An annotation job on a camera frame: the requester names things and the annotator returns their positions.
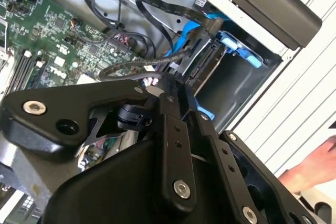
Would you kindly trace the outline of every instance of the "motherboard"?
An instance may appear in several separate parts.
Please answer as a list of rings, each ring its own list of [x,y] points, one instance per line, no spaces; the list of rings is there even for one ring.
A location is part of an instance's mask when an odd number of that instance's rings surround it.
[[[0,100],[17,90],[95,81],[107,66],[137,57],[52,0],[0,0],[0,31]],[[103,42],[88,43],[79,35]]]

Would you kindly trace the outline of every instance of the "green circuit board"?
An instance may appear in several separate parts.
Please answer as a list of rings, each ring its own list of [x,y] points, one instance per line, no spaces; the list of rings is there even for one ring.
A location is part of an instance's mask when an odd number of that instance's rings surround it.
[[[98,45],[82,41],[71,27],[76,17],[52,0],[0,0],[0,16],[1,40],[5,41],[7,33],[15,65],[24,63],[21,71],[25,76],[19,75],[19,85],[15,84],[12,91],[77,84],[83,75],[96,80],[108,65],[136,58],[114,38]],[[7,31],[4,22],[8,23]],[[85,22],[79,29],[94,41],[106,37]],[[117,75],[138,71],[124,69]]]

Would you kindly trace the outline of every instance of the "connector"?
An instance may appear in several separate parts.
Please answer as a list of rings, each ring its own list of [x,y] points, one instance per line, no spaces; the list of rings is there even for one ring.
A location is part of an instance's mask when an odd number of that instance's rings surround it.
[[[210,19],[207,26],[205,27],[205,30],[208,32],[210,37],[215,37],[217,33],[222,28],[222,25],[224,23],[224,20],[222,18],[213,18]]]

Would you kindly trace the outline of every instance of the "screw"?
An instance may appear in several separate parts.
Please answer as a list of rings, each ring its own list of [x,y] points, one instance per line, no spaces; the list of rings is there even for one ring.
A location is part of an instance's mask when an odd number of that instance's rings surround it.
[[[177,180],[174,182],[174,191],[182,199],[190,198],[190,188],[183,180]]]
[[[258,219],[257,219],[256,214],[249,207],[243,207],[243,214],[244,214],[245,218],[251,224],[257,224],[258,223]]]
[[[167,99],[168,99],[168,101],[170,101],[170,102],[174,102],[174,98],[173,98],[173,97],[171,97],[170,95],[169,95],[169,96],[167,96]]]
[[[143,93],[143,90],[140,89],[140,88],[138,88],[138,87],[135,87],[134,90],[135,90],[136,92],[138,92],[138,93]]]
[[[151,124],[152,124],[152,119],[151,119],[151,118],[147,118],[147,119],[145,119],[145,120],[144,120],[144,124],[145,124],[145,126],[149,126],[149,125],[151,125]]]
[[[47,107],[38,101],[28,101],[23,104],[23,110],[28,114],[32,115],[42,115],[46,113]]]
[[[203,118],[203,119],[206,120],[206,121],[209,120],[209,118],[208,118],[206,115],[204,115],[204,114],[201,114],[201,118]]]
[[[234,134],[230,133],[230,134],[229,134],[229,137],[230,137],[230,139],[231,139],[232,141],[237,141],[237,138],[236,138],[236,136],[235,136]]]
[[[303,220],[305,221],[306,224],[312,224],[312,222],[310,221],[310,219],[307,216],[302,215],[302,218],[303,218]]]

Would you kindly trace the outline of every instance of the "capacitor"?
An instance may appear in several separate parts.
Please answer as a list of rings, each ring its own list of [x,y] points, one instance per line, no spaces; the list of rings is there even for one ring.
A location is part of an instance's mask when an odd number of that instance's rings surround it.
[[[78,63],[77,63],[77,62],[73,62],[73,63],[72,63],[72,67],[73,67],[73,68],[78,68]]]

